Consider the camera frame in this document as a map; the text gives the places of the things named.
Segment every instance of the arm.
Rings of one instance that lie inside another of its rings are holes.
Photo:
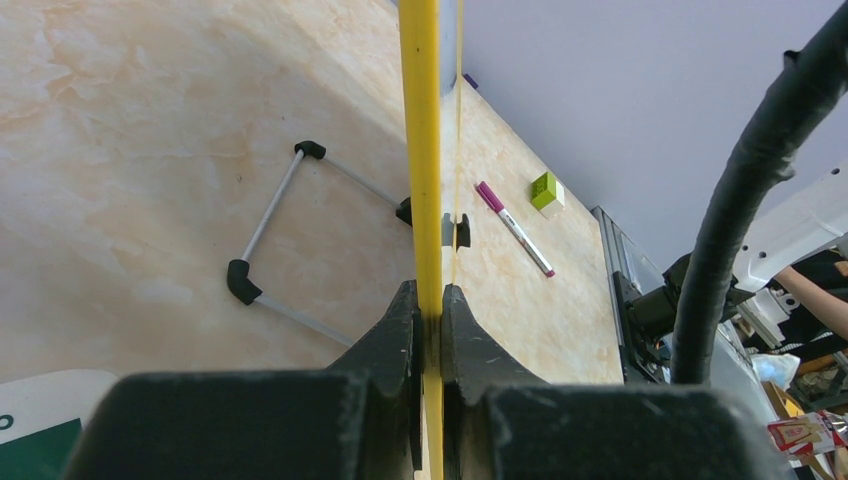
[[[774,279],[833,333],[848,339],[848,303],[825,292],[792,267],[784,268]]]

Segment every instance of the black cable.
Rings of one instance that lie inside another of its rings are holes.
[[[798,52],[766,92],[710,199],[678,303],[673,383],[709,380],[716,327],[733,260],[766,193],[791,178],[795,152],[848,89],[848,3]]]

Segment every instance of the marker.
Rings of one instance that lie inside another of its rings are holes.
[[[530,258],[532,258],[533,261],[536,262],[536,265],[542,269],[542,273],[544,273],[548,278],[553,277],[554,267],[545,260],[545,257],[542,256],[542,252],[536,248],[536,245],[530,241],[530,237],[528,237],[527,234],[524,233],[524,230],[518,226],[518,223],[503,206],[503,203],[501,203],[500,199],[498,199],[498,196],[495,195],[495,192],[486,185],[486,182],[480,182],[479,185],[474,185],[474,189],[477,190],[477,193],[479,193],[481,197],[483,197],[483,201],[486,202],[486,205],[488,205],[498,214],[499,217],[501,217],[501,220],[503,220],[507,228],[509,228],[509,231],[512,232],[518,240],[518,243],[524,247],[524,250],[527,250],[527,253],[530,254]]]

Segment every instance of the purple marker cap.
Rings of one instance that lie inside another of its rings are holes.
[[[480,184],[477,185],[476,188],[477,193],[479,193],[480,196],[483,197],[483,200],[486,201],[486,204],[488,204],[492,210],[494,210],[496,213],[499,213],[501,210],[504,209],[503,203],[501,203],[501,201],[498,199],[498,196],[495,195],[495,192],[493,192],[492,189],[489,188],[488,185],[486,185],[486,182],[480,182]]]

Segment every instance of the yellow pole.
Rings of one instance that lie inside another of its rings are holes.
[[[439,0],[401,0],[398,15],[418,307],[424,324],[422,383],[430,476],[442,480]]]

